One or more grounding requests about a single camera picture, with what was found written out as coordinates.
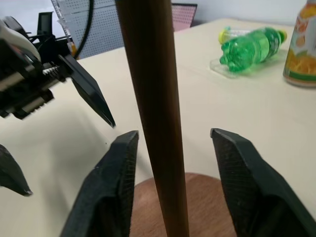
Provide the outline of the black bracket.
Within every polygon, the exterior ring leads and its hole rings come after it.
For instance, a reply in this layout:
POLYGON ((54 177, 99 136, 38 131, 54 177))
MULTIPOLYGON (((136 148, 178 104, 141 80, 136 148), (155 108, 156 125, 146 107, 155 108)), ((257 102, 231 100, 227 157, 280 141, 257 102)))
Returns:
POLYGON ((40 12, 38 16, 38 35, 52 35, 52 14, 53 12, 40 12))

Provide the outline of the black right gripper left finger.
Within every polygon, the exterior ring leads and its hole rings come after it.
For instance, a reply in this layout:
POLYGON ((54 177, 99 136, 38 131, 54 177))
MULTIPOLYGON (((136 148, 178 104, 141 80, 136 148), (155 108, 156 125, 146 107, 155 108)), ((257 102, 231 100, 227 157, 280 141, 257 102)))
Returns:
POLYGON ((85 178, 60 237, 129 237, 139 132, 118 136, 85 178))

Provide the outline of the brown wooden pole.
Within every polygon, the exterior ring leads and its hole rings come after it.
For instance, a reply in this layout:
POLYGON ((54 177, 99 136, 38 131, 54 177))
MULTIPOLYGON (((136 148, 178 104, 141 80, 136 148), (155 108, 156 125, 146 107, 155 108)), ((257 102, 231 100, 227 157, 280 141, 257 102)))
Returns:
POLYGON ((171 0, 115 0, 167 237, 189 237, 171 0))

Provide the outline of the orange juice bottle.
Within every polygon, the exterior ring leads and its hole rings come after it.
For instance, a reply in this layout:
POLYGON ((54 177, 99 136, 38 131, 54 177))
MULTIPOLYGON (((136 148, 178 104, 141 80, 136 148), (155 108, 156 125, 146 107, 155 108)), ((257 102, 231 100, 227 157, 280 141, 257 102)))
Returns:
POLYGON ((283 76, 288 83, 316 87, 316 0, 307 0, 296 18, 283 76))

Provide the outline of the white perforated panel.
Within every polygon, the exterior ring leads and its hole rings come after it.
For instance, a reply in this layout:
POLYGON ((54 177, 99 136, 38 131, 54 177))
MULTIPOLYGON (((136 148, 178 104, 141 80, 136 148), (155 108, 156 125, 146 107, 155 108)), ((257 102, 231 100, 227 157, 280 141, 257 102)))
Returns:
MULTIPOLYGON (((72 39, 78 49, 88 20, 89 0, 51 0, 51 2, 65 34, 72 39)), ((83 59, 123 46, 115 0, 94 0, 89 35, 79 58, 83 59)))

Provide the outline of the green plastic bottle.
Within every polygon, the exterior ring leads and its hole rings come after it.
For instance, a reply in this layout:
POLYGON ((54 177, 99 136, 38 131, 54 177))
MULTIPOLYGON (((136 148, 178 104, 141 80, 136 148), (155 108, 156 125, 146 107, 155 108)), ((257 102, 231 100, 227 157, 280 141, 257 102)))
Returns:
POLYGON ((230 72, 239 73, 270 59, 286 40, 287 33, 283 30, 260 28, 223 43, 219 62, 230 72))

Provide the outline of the round wooden base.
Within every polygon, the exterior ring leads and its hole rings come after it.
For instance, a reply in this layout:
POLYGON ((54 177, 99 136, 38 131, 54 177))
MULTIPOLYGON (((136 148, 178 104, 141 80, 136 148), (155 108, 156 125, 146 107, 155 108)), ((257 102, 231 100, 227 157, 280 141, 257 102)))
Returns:
MULTIPOLYGON (((221 181, 186 173, 190 237, 237 237, 221 181)), ((129 237, 167 237, 153 178, 135 186, 129 237)))

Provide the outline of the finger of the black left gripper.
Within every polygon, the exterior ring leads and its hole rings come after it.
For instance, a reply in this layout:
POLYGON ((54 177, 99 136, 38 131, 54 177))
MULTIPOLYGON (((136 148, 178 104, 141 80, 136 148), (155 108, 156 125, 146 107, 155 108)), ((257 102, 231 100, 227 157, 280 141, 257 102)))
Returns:
POLYGON ((0 187, 8 188, 24 197, 33 194, 19 164, 11 153, 0 144, 0 187))
POLYGON ((71 78, 78 94, 110 127, 116 126, 112 113, 97 81, 71 55, 59 55, 60 72, 71 78))

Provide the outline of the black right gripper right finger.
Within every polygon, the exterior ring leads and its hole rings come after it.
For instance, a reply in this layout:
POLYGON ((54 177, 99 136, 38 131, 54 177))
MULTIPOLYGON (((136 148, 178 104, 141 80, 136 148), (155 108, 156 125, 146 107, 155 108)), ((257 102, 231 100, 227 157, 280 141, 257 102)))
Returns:
POLYGON ((237 237, 316 237, 316 221, 248 139, 210 131, 237 237))

